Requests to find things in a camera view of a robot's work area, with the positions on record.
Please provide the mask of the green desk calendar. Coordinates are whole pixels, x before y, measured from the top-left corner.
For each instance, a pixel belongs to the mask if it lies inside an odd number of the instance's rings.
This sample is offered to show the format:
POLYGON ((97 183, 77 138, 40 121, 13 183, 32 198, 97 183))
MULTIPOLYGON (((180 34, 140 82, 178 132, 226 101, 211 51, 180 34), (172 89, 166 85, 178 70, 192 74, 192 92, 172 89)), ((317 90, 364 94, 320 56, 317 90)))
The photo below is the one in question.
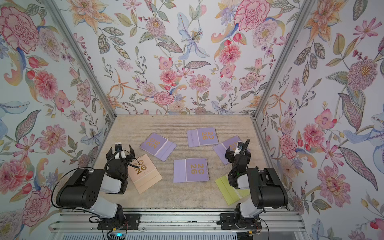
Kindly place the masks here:
POLYGON ((215 183, 228 205, 237 203, 238 201, 250 195, 249 190, 237 190, 230 186, 227 176, 216 179, 215 183))

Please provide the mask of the purple desk calendar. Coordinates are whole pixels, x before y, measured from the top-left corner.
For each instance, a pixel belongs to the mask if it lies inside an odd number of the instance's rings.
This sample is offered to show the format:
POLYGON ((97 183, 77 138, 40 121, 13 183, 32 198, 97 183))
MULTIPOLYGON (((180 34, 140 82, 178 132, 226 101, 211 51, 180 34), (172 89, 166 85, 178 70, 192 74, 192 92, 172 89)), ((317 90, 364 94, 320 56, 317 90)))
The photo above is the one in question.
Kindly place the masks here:
POLYGON ((174 160, 174 183, 207 182, 209 180, 207 159, 174 160))
POLYGON ((230 148, 230 151, 234 152, 237 148, 238 142, 242 142, 242 140, 238 136, 234 136, 213 147, 213 150, 219 156, 220 160, 224 165, 227 165, 229 163, 228 160, 225 158, 227 149, 230 148))

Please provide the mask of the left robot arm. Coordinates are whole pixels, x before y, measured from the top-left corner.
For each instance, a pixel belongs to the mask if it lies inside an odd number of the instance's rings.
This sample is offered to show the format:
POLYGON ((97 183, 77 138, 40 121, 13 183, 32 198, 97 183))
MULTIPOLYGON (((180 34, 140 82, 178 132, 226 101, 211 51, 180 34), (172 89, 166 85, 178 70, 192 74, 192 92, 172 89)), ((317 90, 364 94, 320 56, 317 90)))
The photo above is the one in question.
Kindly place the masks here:
POLYGON ((81 167, 70 171, 72 175, 51 197, 52 205, 58 209, 81 210, 92 213, 98 218, 99 229, 113 230, 128 223, 120 204, 112 203, 100 193, 122 195, 128 186, 128 168, 139 168, 132 165, 136 159, 132 147, 124 150, 121 143, 106 154, 107 162, 103 169, 81 167))

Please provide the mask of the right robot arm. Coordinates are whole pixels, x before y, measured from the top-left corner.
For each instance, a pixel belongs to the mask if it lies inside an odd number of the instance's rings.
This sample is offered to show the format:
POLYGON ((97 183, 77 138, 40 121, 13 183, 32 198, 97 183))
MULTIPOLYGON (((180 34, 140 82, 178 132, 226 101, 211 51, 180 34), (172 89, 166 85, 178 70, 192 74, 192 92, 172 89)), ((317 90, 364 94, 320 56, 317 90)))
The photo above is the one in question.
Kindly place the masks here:
POLYGON ((249 168, 251 153, 247 149, 226 150, 225 158, 232 164, 229 185, 236 190, 249 190, 250 198, 237 204, 232 214, 220 214, 218 224, 223 230, 261 230, 259 217, 265 208, 278 209, 288 205, 288 194, 275 169, 249 168))

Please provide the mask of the peach desk calendar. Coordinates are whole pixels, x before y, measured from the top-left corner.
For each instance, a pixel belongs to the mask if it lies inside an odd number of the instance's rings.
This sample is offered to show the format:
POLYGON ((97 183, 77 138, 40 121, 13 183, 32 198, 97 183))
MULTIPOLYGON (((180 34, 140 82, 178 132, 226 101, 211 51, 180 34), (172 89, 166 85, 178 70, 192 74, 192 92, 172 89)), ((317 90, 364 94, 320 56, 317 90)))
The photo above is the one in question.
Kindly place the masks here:
POLYGON ((150 187, 162 180, 162 176, 147 154, 137 158, 131 163, 135 168, 129 166, 128 174, 139 194, 142 194, 150 187))

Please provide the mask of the far left purple calendar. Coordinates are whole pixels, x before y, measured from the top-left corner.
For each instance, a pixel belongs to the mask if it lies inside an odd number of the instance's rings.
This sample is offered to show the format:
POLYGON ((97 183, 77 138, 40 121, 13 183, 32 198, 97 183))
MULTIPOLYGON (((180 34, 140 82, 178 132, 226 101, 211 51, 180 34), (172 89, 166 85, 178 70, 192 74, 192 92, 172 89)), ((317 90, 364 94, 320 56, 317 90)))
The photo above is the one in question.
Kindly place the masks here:
POLYGON ((176 146, 177 144, 169 141, 163 136, 157 133, 152 133, 140 145, 140 148, 150 155, 153 155, 159 160, 165 162, 171 153, 175 150, 176 146))

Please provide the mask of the far middle purple calendar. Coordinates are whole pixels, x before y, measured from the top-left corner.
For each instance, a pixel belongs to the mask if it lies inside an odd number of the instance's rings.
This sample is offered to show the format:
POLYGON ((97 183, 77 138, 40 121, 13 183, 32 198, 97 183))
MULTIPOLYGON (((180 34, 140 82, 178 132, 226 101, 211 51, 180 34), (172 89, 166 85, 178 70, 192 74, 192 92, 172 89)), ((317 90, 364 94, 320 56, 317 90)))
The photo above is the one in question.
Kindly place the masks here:
POLYGON ((189 130, 187 131, 187 137, 190 148, 217 145, 219 143, 214 127, 189 130))

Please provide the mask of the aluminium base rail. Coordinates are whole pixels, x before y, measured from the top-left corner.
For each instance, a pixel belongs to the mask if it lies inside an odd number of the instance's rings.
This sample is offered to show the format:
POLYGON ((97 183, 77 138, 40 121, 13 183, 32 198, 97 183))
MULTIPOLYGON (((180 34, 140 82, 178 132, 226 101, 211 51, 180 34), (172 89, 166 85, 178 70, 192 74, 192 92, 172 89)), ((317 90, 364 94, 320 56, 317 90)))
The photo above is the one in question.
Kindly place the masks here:
MULTIPOLYGON (((232 214, 233 209, 124 209, 125 214, 139 214, 137 233, 149 232, 218 232, 221 214, 232 214)), ((97 224, 89 222, 90 214, 80 211, 63 212, 49 224, 51 232, 92 232, 97 224)), ((260 214, 262 229, 270 232, 305 232, 305 224, 297 212, 266 209, 260 214)))

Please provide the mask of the left corner aluminium post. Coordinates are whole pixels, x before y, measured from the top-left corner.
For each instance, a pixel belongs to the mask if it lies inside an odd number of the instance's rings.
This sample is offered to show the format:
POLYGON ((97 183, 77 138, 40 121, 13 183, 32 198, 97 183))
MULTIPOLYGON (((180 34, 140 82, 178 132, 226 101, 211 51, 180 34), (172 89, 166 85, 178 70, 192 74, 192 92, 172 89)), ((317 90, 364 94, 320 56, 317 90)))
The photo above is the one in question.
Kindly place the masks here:
POLYGON ((94 74, 91 66, 87 62, 86 58, 83 55, 83 52, 81 50, 81 47, 78 45, 75 37, 73 36, 73 33, 71 32, 69 26, 67 25, 67 22, 65 21, 63 15, 60 13, 60 10, 58 6, 56 5, 55 1, 42 1, 43 5, 48 10, 48 13, 53 18, 53 21, 58 25, 58 28, 60 32, 63 34, 64 39, 69 44, 71 50, 74 52, 74 55, 76 57, 76 60, 82 70, 86 73, 87 77, 89 78, 89 81, 94 87, 95 92, 99 95, 100 100, 102 104, 104 105, 104 108, 106 112, 111 115, 112 120, 114 121, 117 117, 117 114, 115 110, 111 107, 110 102, 107 99, 107 95, 104 93, 99 81, 97 80, 96 75, 94 74))

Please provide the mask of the corner aluminium post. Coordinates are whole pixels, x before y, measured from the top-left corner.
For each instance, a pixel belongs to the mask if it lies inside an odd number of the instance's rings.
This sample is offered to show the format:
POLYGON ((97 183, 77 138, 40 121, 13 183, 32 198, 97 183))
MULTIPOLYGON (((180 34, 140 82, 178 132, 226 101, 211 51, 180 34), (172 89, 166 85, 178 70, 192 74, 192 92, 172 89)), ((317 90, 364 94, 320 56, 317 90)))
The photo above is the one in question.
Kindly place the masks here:
POLYGON ((274 70, 272 71, 270 80, 266 85, 266 88, 263 92, 262 98, 259 102, 258 107, 255 110, 255 114, 253 115, 253 120, 255 121, 257 117, 262 115, 263 107, 266 104, 269 94, 272 91, 274 84, 278 80, 280 72, 283 70, 290 53, 292 52, 295 42, 298 39, 298 36, 307 20, 307 17, 310 15, 311 8, 313 7, 314 2, 312 1, 304 1, 300 11, 298 12, 298 18, 295 21, 295 24, 292 28, 291 35, 288 38, 284 48, 282 49, 281 55, 277 59, 277 63, 275 65, 274 70))
POLYGON ((74 55, 76 57, 76 60, 82 70, 86 73, 87 77, 89 78, 89 81, 94 87, 95 92, 99 95, 100 100, 102 104, 104 105, 104 108, 106 112, 111 115, 112 120, 114 121, 117 117, 117 114, 115 110, 111 107, 110 102, 107 99, 107 95, 104 93, 99 81, 97 80, 96 75, 94 74, 91 66, 87 62, 86 58, 83 55, 83 52, 81 50, 81 47, 78 45, 75 37, 73 36, 73 33, 71 32, 69 26, 67 25, 67 22, 65 21, 63 15, 60 13, 60 10, 58 6, 56 5, 55 1, 42 1, 43 5, 48 10, 48 13, 53 18, 53 21, 58 25, 58 28, 60 32, 63 34, 64 39, 69 44, 71 50, 74 52, 74 55))

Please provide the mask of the right corner aluminium post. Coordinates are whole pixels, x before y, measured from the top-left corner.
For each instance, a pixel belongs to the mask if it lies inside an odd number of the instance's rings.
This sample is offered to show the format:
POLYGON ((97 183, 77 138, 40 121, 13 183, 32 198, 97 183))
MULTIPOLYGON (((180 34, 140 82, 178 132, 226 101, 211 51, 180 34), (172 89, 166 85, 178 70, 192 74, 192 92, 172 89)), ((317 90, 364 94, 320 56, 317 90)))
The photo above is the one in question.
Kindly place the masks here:
POLYGON ((283 70, 290 53, 292 52, 295 42, 298 39, 298 36, 307 20, 307 17, 310 15, 311 8, 313 7, 314 2, 312 1, 304 1, 300 11, 298 12, 298 18, 295 21, 295 24, 292 28, 291 35, 288 38, 284 48, 282 49, 281 55, 277 59, 277 63, 275 65, 274 70, 272 71, 270 80, 266 85, 266 88, 263 92, 262 98, 259 102, 258 107, 255 110, 255 114, 253 115, 253 120, 255 121, 257 117, 262 115, 263 107, 266 104, 269 94, 272 91, 274 84, 278 80, 280 72, 283 70))

